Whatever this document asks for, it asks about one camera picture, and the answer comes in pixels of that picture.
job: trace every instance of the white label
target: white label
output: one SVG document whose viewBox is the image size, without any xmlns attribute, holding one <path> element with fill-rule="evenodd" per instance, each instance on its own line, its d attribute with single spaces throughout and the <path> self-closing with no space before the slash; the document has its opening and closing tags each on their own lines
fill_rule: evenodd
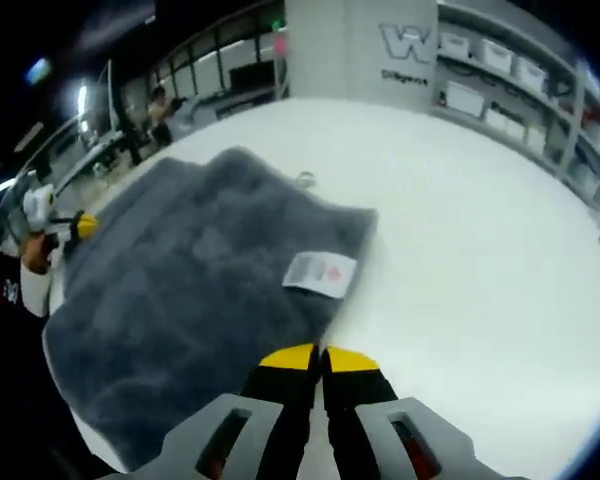
<svg viewBox="0 0 600 480">
<path fill-rule="evenodd" d="M 343 298 L 356 269 L 353 258 L 329 252 L 298 253 L 282 280 L 283 287 L 298 287 L 327 297 Z"/>
</svg>

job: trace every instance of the gray towel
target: gray towel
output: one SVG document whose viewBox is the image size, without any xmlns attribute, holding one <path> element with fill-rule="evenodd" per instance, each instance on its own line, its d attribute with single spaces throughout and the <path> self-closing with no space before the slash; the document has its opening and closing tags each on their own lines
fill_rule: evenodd
<svg viewBox="0 0 600 480">
<path fill-rule="evenodd" d="M 99 220 L 68 260 L 45 349 L 67 403 L 136 469 L 262 357 L 320 340 L 340 301 L 282 278 L 302 251 L 360 259 L 376 213 L 232 149 L 205 167 L 159 162 Z"/>
</svg>

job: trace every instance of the white table surface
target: white table surface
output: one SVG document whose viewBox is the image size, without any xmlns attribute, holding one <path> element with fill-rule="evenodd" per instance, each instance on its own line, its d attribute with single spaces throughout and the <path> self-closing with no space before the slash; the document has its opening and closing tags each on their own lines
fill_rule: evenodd
<svg viewBox="0 0 600 480">
<path fill-rule="evenodd" d="M 379 211 L 360 283 L 325 341 L 374 358 L 398 396 L 469 434 L 499 473 L 543 480 L 567 468 L 600 426 L 599 232 L 575 195 L 443 120 L 290 100 L 162 150 L 93 210 L 165 156 L 204 164 L 236 145 L 288 176 L 312 172 L 326 200 Z M 92 451 L 121 468 L 77 422 Z"/>
</svg>

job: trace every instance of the white pillar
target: white pillar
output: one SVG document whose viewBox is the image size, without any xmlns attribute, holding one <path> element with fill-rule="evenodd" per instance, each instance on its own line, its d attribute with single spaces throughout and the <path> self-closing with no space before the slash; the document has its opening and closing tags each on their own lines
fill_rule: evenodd
<svg viewBox="0 0 600 480">
<path fill-rule="evenodd" d="M 435 0 L 286 0 L 291 95 L 428 111 Z"/>
</svg>

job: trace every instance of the small ring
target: small ring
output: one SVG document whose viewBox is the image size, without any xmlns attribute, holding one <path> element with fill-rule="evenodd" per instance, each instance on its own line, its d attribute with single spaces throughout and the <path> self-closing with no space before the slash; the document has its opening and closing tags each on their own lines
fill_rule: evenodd
<svg viewBox="0 0 600 480">
<path fill-rule="evenodd" d="M 311 188 L 316 184 L 316 177 L 311 172 L 300 172 L 300 175 L 296 177 L 296 184 L 300 188 Z"/>
</svg>

